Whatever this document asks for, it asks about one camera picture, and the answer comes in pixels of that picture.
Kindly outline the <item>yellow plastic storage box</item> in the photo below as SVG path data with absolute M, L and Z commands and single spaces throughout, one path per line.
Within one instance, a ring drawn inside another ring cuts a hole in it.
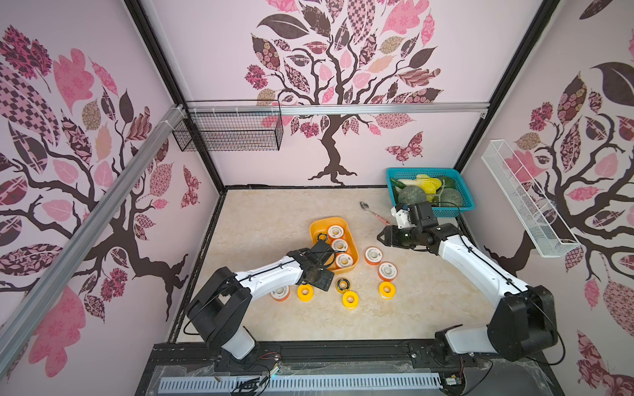
M 359 252 L 350 227 L 341 217 L 329 217 L 314 221 L 309 228 L 313 243 L 326 242 L 335 247 L 343 242 L 343 247 L 335 249 L 335 258 L 330 260 L 329 270 L 335 275 L 351 272 L 359 262 Z

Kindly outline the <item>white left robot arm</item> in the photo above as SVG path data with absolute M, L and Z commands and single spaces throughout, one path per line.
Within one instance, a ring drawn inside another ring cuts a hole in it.
M 242 326 L 249 306 L 286 286 L 311 285 L 329 290 L 335 276 L 330 267 L 335 261 L 335 250 L 320 240 L 313 247 L 290 251 L 276 262 L 247 272 L 221 267 L 189 302 L 187 324 L 195 328 L 208 348 L 220 348 L 244 361 L 257 347 L 256 340 Z

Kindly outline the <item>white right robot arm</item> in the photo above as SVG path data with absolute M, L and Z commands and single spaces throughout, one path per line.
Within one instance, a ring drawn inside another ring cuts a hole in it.
M 391 214 L 396 221 L 378 234 L 380 243 L 442 258 L 476 286 L 495 310 L 490 323 L 438 331 L 434 352 L 439 360 L 488 354 L 518 361 L 564 343 L 556 325 L 554 297 L 547 288 L 511 275 L 457 226 L 439 223 L 428 202 L 398 204 Z

